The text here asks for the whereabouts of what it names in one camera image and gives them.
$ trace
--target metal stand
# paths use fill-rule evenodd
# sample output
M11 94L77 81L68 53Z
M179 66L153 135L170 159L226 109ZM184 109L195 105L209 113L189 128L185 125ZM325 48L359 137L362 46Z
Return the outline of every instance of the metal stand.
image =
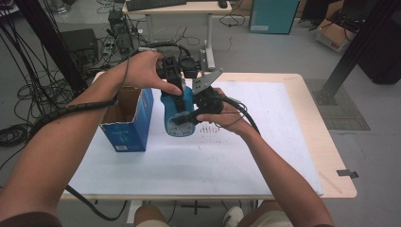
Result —
M377 2L371 15L367 18L362 29L357 33L357 36L345 51L330 78L320 91L314 93L317 104L336 104L334 96L337 91L345 82L355 65L357 65L360 56L376 37L379 29L390 20L394 10L397 9L400 3L401 0L383 0Z

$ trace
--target person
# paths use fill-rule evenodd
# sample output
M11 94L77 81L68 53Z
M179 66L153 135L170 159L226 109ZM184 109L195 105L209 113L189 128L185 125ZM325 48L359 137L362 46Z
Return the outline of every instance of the person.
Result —
M111 100L122 84L180 95L179 88L156 74L156 62L163 57L160 53L146 51L129 58L102 74L68 105ZM226 224L239 222L238 226L251 226L260 219L262 222L269 219L266 214L278 212L273 219L288 217L294 226L334 225L322 200L304 178L281 159L247 121L237 121L239 114L231 113L233 108L224 104L222 114L199 115L198 120L227 126L226 130L235 132L247 143L276 201L264 201L244 218L242 211L232 208ZM33 136L0 193L0 227L61 226L57 218L61 194L78 169L105 112L106 108L70 113L48 123ZM167 226L161 212L151 205L138 209L134 225Z

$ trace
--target shoe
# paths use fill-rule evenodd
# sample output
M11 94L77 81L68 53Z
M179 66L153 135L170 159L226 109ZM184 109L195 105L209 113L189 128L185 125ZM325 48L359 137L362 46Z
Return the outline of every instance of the shoe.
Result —
M223 227L236 227L238 223L244 218L244 212L242 209L234 206L229 211L227 211L223 220Z

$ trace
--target box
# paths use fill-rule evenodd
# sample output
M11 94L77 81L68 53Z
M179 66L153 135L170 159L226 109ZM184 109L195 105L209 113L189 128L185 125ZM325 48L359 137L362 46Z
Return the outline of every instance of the box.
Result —
M151 89L121 89L118 103L106 112L100 125L115 151L146 150L152 109Z
M251 33L289 34L299 0L253 0Z
M332 3L328 6L326 18L342 8L343 1ZM330 47L337 52L343 52L352 42L356 33L338 26L327 19L324 19L317 28L316 40Z

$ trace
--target blue cardboard box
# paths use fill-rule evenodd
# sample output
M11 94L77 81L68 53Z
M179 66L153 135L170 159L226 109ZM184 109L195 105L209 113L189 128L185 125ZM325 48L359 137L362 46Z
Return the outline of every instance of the blue cardboard box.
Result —
M146 150L152 109L151 89L122 88L118 104L106 112L100 125L115 151Z

